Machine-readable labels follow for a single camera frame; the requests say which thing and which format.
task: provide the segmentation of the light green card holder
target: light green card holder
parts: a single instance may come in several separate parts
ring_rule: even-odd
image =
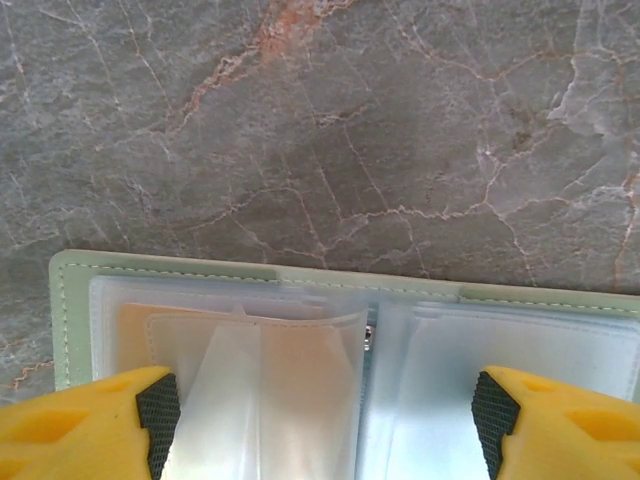
[[[209,410],[194,416],[185,407],[185,421],[193,421],[184,431],[194,428],[197,433],[187,438],[202,438],[198,429],[206,421],[201,419],[246,420],[250,415],[245,415],[242,402],[253,405],[249,400],[254,394],[261,399],[258,406],[246,409],[259,410],[261,421],[266,418],[271,422],[261,430],[262,434],[271,432],[267,439],[260,437],[262,443],[248,442],[244,431],[236,432],[235,437],[231,431],[220,439],[211,436],[215,429],[207,434],[212,445],[220,449],[228,449],[230,439],[237,442],[237,448],[229,454],[217,450],[227,460],[251,444],[260,454],[242,450],[243,455],[260,459],[252,468],[264,479],[486,478],[470,411],[475,379],[486,364],[529,370],[640,402],[638,297],[80,250],[58,253],[49,268],[57,389],[87,383],[104,374],[96,365],[106,354],[95,338],[92,340],[95,324],[91,320],[96,317],[95,292],[100,285],[120,285],[119,291],[124,292],[121,299],[141,304],[150,303],[152,297],[148,293],[136,297],[136,292],[143,292],[136,290],[141,288],[140,283],[152,285],[156,290],[153,298],[160,298],[163,305],[168,303],[162,303],[162,297],[172,294],[172,288],[183,289],[182,303],[170,306],[193,311],[207,310],[199,300],[202,292],[213,292],[220,301],[240,295],[271,302],[269,305],[284,305],[278,302],[296,295],[305,298],[307,303],[301,300],[301,304],[312,313],[303,320],[274,319],[272,314],[250,311],[251,301],[225,314],[249,319],[231,327],[217,314],[205,318],[203,314],[184,313],[186,310],[176,314],[183,323],[174,330],[162,330],[171,315],[149,317],[155,322],[149,325],[150,335],[156,335],[156,346],[159,342],[169,351],[168,357],[159,355],[153,362],[178,369],[181,405],[187,398],[184,392],[195,391],[201,392],[200,398],[193,400],[199,405],[224,403],[224,388],[241,400],[227,402],[232,407],[225,408],[232,410],[220,412],[221,416]],[[200,292],[200,296],[189,293],[189,289]],[[335,307],[331,319],[326,319],[327,313],[321,316],[324,319],[313,317],[320,308],[318,299]],[[212,323],[203,318],[218,322],[217,340],[214,336],[209,341]],[[340,344],[338,353],[331,343],[335,339]],[[326,351],[318,347],[320,343],[329,345]],[[139,347],[148,345],[141,342]],[[171,351],[178,347],[188,355],[183,355],[183,364],[174,365]],[[128,348],[137,347],[134,343]],[[314,363],[310,357],[291,362],[285,358],[288,354],[291,359],[318,354],[322,360]],[[194,364],[199,365],[197,376],[180,374],[180,365]],[[198,383],[208,373],[219,380],[209,382],[205,378]],[[262,378],[263,383],[248,385],[251,378]],[[264,378],[267,383],[271,379],[274,385],[284,387],[270,390]],[[238,379],[247,385],[239,384]],[[300,382],[300,388],[294,385],[287,390],[292,382]],[[325,398],[323,402],[313,397],[316,390]],[[187,407],[197,396],[189,395]],[[327,419],[335,422],[340,418],[340,428],[331,430],[332,437],[323,436],[326,432],[320,427],[313,433],[298,432],[294,419],[282,414],[289,410],[274,410],[273,405],[264,403],[265,398],[294,405],[291,409],[303,417],[308,404],[309,417],[302,423],[326,425]],[[334,400],[335,406],[327,407]],[[297,437],[291,445],[283,446],[277,443],[283,438],[278,432],[288,422],[287,431]],[[188,442],[189,449],[202,447]],[[268,464],[272,458],[269,448],[278,460],[272,466]],[[288,448],[303,452],[278,453]],[[312,463],[326,471],[300,476],[288,470],[293,466],[280,461],[300,455],[313,457]],[[209,460],[214,469],[212,478],[218,478],[215,468],[219,462]],[[276,473],[265,473],[272,467],[277,467]]]

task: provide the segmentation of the green cover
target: green cover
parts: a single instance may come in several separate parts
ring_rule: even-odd
[[[201,278],[229,282],[377,290],[412,300],[509,305],[640,319],[640,297],[604,293],[443,282],[278,265],[65,250],[49,264],[56,388],[91,381],[89,283],[96,275]],[[640,392],[636,388],[636,402]]]

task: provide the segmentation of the black rubber pad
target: black rubber pad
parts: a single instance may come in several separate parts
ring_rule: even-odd
[[[180,418],[176,376],[168,374],[136,395],[140,426],[149,431],[147,462],[151,480],[160,480]]]
[[[480,372],[471,403],[489,478],[496,480],[502,466],[502,438],[516,426],[520,405],[487,372]]]

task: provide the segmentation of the gray marble countertop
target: gray marble countertop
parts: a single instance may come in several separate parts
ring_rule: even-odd
[[[0,0],[0,402],[92,248],[640,291],[640,2]]]

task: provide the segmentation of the marble surface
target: marble surface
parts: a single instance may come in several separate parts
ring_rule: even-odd
[[[640,292],[640,2],[0,0],[0,402],[92,248]]]

